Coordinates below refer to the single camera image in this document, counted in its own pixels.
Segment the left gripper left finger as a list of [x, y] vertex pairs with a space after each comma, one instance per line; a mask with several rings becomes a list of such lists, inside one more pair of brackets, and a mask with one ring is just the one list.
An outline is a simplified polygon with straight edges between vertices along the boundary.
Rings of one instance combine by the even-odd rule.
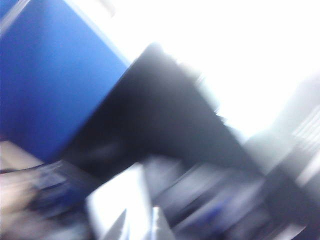
[[127, 210], [125, 209], [113, 225], [104, 233], [100, 240], [123, 240], [125, 238]]

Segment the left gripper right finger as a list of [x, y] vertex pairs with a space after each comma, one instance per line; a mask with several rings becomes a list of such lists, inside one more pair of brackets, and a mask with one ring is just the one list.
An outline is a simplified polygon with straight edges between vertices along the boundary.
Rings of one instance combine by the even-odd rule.
[[152, 208], [152, 240], [175, 240], [167, 219], [159, 206]]

